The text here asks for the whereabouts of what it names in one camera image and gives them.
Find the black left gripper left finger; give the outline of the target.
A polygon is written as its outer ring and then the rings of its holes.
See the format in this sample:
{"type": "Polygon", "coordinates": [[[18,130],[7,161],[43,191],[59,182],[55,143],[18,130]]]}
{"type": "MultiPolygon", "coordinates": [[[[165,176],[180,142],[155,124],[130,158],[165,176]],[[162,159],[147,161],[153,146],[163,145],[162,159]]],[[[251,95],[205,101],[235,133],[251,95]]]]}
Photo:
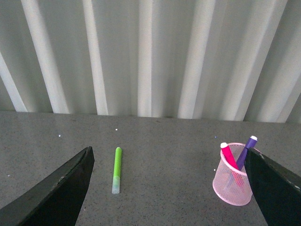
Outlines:
{"type": "Polygon", "coordinates": [[[26,193],[0,210],[2,226],[73,226],[94,167],[86,147],[26,193]]]}

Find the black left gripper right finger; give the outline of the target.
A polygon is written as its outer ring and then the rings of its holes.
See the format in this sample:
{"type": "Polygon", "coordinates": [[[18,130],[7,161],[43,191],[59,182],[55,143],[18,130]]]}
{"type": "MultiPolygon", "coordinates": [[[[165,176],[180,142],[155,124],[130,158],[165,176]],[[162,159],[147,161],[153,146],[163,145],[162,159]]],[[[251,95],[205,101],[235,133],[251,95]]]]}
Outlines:
{"type": "Polygon", "coordinates": [[[269,226],[301,224],[301,177],[254,148],[245,170],[256,202],[269,226]]]}

